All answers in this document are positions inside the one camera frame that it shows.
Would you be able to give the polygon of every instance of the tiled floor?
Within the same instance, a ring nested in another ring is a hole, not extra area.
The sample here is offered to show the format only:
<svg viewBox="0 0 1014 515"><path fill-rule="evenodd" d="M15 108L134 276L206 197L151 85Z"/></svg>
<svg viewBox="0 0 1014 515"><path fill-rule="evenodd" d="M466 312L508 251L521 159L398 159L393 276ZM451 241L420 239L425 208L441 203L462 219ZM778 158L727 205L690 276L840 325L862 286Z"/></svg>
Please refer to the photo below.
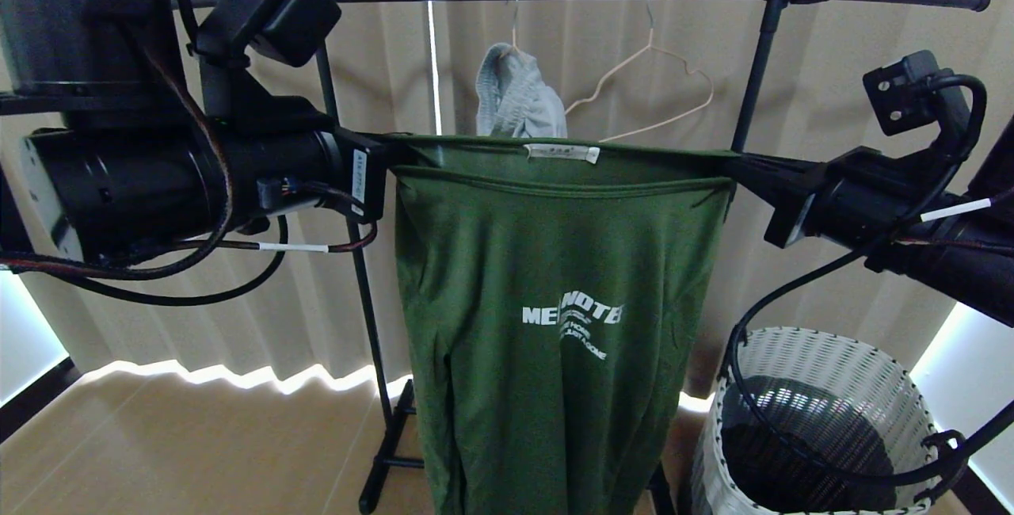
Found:
<svg viewBox="0 0 1014 515"><path fill-rule="evenodd" d="M382 435L369 382L286 395L175 374L85 377L0 445L0 514L353 515ZM667 469L685 447L673 440ZM418 454L414 420L400 453ZM375 512L432 513L424 472L391 468ZM637 515L652 512L643 498Z"/></svg>

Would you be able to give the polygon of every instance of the tile grout line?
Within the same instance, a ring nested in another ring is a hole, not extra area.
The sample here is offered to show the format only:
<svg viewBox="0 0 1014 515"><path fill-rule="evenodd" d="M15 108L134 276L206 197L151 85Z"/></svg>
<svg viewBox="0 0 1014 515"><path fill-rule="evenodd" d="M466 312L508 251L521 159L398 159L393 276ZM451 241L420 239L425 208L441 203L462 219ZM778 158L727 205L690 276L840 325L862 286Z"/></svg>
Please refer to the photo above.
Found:
<svg viewBox="0 0 1014 515"><path fill-rule="evenodd" d="M144 388L145 386L147 386L148 382L151 382L152 378L154 378L154 377L147 378L143 382L143 384L141 384L141 386L137 387L137 390L134 390L134 392L131 393L130 396L127 396L126 398L124 398L124 401L120 402L120 406L117 407L115 411L111 412L105 417L105 419L102 420L102 422L98 422L98 425L95 426L94 429L91 429L91 432L89 432L87 436L85 436L84 438L81 438L80 442L78 442L77 445L74 446L74 449L72 449L70 452L68 452L63 457L63 459L61 459L59 462L57 462L57 464L54 465L53 469L50 469L50 471L43 479L41 479L38 484L35 484L35 487L32 488L30 492L28 492L28 495L24 496L24 498L17 505L15 505L10 510L10 515L16 515L17 514L17 510L20 509L21 506L25 504L25 502L27 502L29 499L31 499L31 496L35 495L35 492L38 492L40 490L40 488L43 487L43 484L45 484L46 482L48 482L48 480L53 476L53 474L57 471L57 469L60 469L60 467L63 464L67 463L67 460L70 459L70 456L72 456L73 454L77 453L77 450L81 449L81 447L85 444L85 442L87 442L87 440L91 439L91 436L94 436L103 426L105 426L105 424L110 421L110 419L112 419L114 416L117 415L117 413L119 413L121 410L123 410L123 408L125 406L127 406L127 402L130 402L131 400L133 400L134 396L137 396L138 392L140 392L142 388Z"/></svg>
<svg viewBox="0 0 1014 515"><path fill-rule="evenodd" d="M370 399L370 403L366 407L366 412L363 413L363 419L359 421L359 430L356 431L355 438L353 438L352 443L349 444L349 451L345 454L345 461L342 462L342 467L338 469L338 474L335 475L335 483L331 486L331 492L328 494L328 499L323 502L323 507L320 509L320 515L324 515L328 512L328 508L331 507L331 500L335 497L335 491L338 489L338 484L342 480L345 467L349 464L352 452L356 449L356 444L359 443L359 438L363 435L363 428L366 427L366 419L370 417L370 413L373 411L373 403L376 401L377 398Z"/></svg>

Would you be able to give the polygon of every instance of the hanging clothing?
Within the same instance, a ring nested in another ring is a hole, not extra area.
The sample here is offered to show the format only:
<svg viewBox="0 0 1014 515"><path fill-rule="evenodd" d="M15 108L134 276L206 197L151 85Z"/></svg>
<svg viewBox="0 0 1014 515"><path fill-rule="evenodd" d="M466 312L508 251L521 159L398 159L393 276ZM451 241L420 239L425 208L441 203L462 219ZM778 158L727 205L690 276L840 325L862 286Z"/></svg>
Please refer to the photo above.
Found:
<svg viewBox="0 0 1014 515"><path fill-rule="evenodd" d="M399 283L440 515L629 515L676 412L728 153L399 137Z"/></svg>
<svg viewBox="0 0 1014 515"><path fill-rule="evenodd" d="M476 92L477 135L567 139L563 100L545 84L531 54L510 45L490 47L479 67Z"/></svg>

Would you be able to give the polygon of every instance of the clothes hanger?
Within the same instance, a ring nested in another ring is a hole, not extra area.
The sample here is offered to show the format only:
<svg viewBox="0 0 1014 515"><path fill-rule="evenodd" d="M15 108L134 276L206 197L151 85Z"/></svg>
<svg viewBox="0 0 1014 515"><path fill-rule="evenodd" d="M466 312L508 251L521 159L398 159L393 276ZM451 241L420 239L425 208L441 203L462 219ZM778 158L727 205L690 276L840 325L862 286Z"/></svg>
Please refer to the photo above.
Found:
<svg viewBox="0 0 1014 515"><path fill-rule="evenodd" d="M521 50L517 49L517 6L520 3L521 0L514 0L514 20L510 24L510 49L500 54L500 60L503 60L510 53L521 53Z"/></svg>
<svg viewBox="0 0 1014 515"><path fill-rule="evenodd" d="M580 106L580 104L590 103L594 99L597 99L598 93L601 92L602 85L605 84L606 79L611 78L617 71L623 70L623 68L627 67L627 64L630 64L631 61L637 60L638 57L641 57L643 56L643 54L648 52L661 53L663 54L663 56L674 57L676 58L676 60L681 61L681 63L683 64L684 74L686 75L700 74L705 79L708 79L708 86L710 88L710 93L708 93L708 98L705 100L705 102L698 104L698 106L693 107L693 109L684 111L681 114L676 115L676 117L674 118L665 119L665 121L663 122L658 122L655 123L655 125L646 126L646 128L635 129L629 133L621 133L621 135L605 137L605 139L600 140L599 143L604 143L606 142L606 140L623 139L623 137L625 136L637 135L637 133L644 133L646 132L646 130L658 129L660 128L660 126L669 125L669 123L671 122L677 122L679 121L679 119L687 117L687 115L696 114L697 111L704 109L704 107L710 104L711 100L714 99L715 97L715 84L713 81L711 81L711 78L709 77L708 74L706 74L701 70L691 70L690 67L691 64L689 63L689 61L685 60L685 58L678 56L678 54L671 53L666 49L660 49L660 47L655 46L655 16L651 12L651 0L647 0L646 9L648 10L648 24L649 24L648 46L644 46L643 49L637 50L637 52L634 53L633 56L628 57L627 60L621 61L621 63L617 65L617 67L613 67L612 70L606 71L605 74L602 75L602 78L598 79L598 85L595 85L595 92L591 93L591 96L586 97L586 99L575 100L575 102L571 103L570 106L567 108L567 111L564 112L564 115L569 115L570 112L574 109L574 107L578 107Z"/></svg>

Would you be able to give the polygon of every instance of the curtain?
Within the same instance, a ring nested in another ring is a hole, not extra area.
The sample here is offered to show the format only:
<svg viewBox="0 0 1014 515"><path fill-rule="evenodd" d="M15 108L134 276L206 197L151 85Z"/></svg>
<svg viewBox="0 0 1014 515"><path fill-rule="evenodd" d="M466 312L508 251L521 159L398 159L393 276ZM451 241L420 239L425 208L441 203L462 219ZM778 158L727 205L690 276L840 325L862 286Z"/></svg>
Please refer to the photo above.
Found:
<svg viewBox="0 0 1014 515"><path fill-rule="evenodd" d="M434 133L432 107L439 95L444 132L475 133L476 71L492 43L510 42L513 5L434 3L438 93L431 86L426 5L342 9L328 43L343 125L377 133ZM657 45L706 71L715 82L715 99L699 114L625 142L678 149L728 147L763 9L763 2L751 0L653 0ZM647 34L644 0L524 2L518 12L519 47L538 58L544 78L565 103L590 95L601 74L644 46ZM891 139L881 135L860 78L906 54L931 49L942 65L979 75L992 88L983 142L951 187L962 191L1014 107L1009 90L1003 89L1014 75L1012 39L1014 0L993 0L985 13L851 2L790 6L775 40L747 150L822 161L859 144L890 155L926 146L935 136L931 128ZM199 93L196 64L184 59L191 89ZM259 57L254 61L254 75L269 90L307 96L322 109L312 64L291 70ZM9 85L6 79L0 78L0 89ZM659 122L707 95L706 82L685 77L677 61L645 56L609 81L596 102L574 111L569 132L573 139L601 139ZM27 208L27 191L17 186L13 144L18 136L54 122L47 117L4 118L0 125L4 168L14 172L15 198L24 207L37 248L45 252L52 251L52 244ZM787 250L767 244L763 235L770 214L771 208L740 191L723 231L691 363L687 391L694 395L709 390L728 330L747 306L844 251L817 239ZM290 219L293 241L345 240L344 220L333 212L301 212ZM409 371L392 230L387 216L366 251L388 378ZM266 263L268 255L215 252L180 276L132 287L167 295L221 291L248 280ZM261 290L206 308L127 304L39 274L25 274L24 281L83 370L113 360L178 359L191 370L225 364L240 374L271 365L280 378L321 363L338 377L370 363L348 255L293 252ZM776 302L755 322L862 339L911 367L952 306L951 299L909 278L854 265Z"/></svg>
<svg viewBox="0 0 1014 515"><path fill-rule="evenodd" d="M725 149L731 142L753 57L764 2L653 0L656 46L685 57L715 82L709 107L625 143L676 149ZM644 47L646 0L522 2L518 47L535 56L547 84L564 104L591 95L596 82ZM873 117L861 77L866 71L930 49L942 67L974 74L992 88L982 143L952 183L963 191L1010 118L1014 72L1014 0L993 0L985 13L902 5L827 2L793 5L781 27L765 77L746 150L825 161L853 147L908 154L926 146L934 128L887 139ZM503 2L438 5L443 114L456 133L475 133L475 77L488 46L511 42L514 6ZM634 61L605 84L594 103L568 117L572 139L597 140L653 125L691 109L708 95L700 75L659 56ZM740 191L728 216L710 284L686 389L710 390L725 339L738 317L764 295L844 252L807 239L786 250L764 241L771 207ZM765 309L756 326L811 327L872 343L912 367L951 310L952 299L861 263L793 292Z"/></svg>

